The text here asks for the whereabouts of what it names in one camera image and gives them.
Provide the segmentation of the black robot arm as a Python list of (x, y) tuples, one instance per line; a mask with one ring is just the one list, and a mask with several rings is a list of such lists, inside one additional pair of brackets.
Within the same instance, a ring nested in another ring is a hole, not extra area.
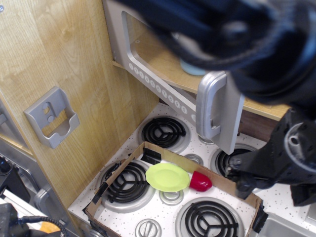
[(233, 156), (236, 195), (288, 184), (293, 204), (316, 200), (316, 3), (313, 0), (125, 0), (187, 63), (229, 71), (238, 90), (290, 109), (267, 144)]

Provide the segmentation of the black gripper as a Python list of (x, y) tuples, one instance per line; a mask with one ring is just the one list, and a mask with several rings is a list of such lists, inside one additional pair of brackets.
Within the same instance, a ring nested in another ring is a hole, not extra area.
[(296, 207), (316, 202), (316, 123), (300, 110), (289, 109), (266, 145), (233, 156), (226, 177), (236, 182), (236, 196), (247, 199), (258, 187), (289, 184)]

